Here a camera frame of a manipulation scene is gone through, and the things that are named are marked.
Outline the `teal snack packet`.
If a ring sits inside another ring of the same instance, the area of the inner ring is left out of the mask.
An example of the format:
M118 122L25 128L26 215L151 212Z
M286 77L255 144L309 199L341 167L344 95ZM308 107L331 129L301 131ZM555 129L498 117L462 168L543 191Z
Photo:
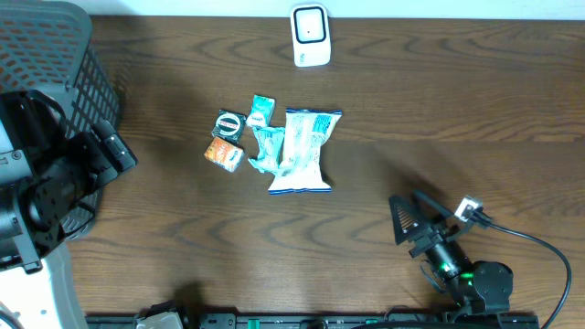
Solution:
M251 166L261 173L277 174L280 154L284 142L284 127L261 127L253 129L258 142L259 153L256 158L249 158Z

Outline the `orange juice carton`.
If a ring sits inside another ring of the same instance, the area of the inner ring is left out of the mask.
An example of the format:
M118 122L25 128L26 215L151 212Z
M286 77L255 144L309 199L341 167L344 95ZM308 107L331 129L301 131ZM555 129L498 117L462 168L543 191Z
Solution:
M241 148L219 137L215 137L204 152L208 161L231 173L239 167L243 155L244 151Z

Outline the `white blue snack bag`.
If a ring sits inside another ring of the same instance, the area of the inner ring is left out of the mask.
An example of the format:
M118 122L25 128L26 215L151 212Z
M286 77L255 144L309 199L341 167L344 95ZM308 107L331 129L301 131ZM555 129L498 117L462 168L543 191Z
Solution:
M341 110L286 109L282 161L268 188L270 195L331 192L322 178L321 148L342 115Z

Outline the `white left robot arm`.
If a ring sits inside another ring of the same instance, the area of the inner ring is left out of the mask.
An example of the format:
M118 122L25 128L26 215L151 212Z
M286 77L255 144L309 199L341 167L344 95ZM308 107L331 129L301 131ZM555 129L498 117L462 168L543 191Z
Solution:
M63 219L137 166L107 121L69 138L66 113L39 90L1 96L1 325L85 328Z

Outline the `dark green round-label packet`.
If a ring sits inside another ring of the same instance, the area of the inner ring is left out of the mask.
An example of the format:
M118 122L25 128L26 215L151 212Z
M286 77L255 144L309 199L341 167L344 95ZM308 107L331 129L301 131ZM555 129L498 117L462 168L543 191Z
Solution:
M246 120L247 117L243 114L219 110L211 135L230 143L238 143L246 126Z

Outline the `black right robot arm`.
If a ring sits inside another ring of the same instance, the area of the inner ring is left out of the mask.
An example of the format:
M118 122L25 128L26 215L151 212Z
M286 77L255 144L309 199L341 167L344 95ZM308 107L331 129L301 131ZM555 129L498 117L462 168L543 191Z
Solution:
M432 275L428 281L439 292L447 292L459 310L446 317L453 322L463 315L497 315L510 311L513 272L501 262L469 259L457 242L477 226L487 228L491 220L483 203L470 196L451 211L421 191L411 198L388 199L395 242L412 245L409 255L423 256Z

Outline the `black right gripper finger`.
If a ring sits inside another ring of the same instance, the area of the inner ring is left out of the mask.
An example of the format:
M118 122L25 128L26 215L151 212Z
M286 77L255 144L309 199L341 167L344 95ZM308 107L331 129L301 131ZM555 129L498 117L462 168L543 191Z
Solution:
M418 201L422 201L423 203L435 209L444 218L451 218L454 216L453 212L450 209L448 209L438 201L434 200L424 192L420 190L415 190L413 192L413 195Z
M397 245L412 241L430 229L431 222L406 198L391 196L388 202Z

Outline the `teal white drink carton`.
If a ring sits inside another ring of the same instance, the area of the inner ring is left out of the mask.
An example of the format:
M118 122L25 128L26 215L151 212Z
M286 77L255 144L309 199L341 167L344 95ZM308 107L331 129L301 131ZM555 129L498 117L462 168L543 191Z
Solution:
M250 107L250 115L246 124L249 127L268 127L275 108L275 99L261 95L254 95Z

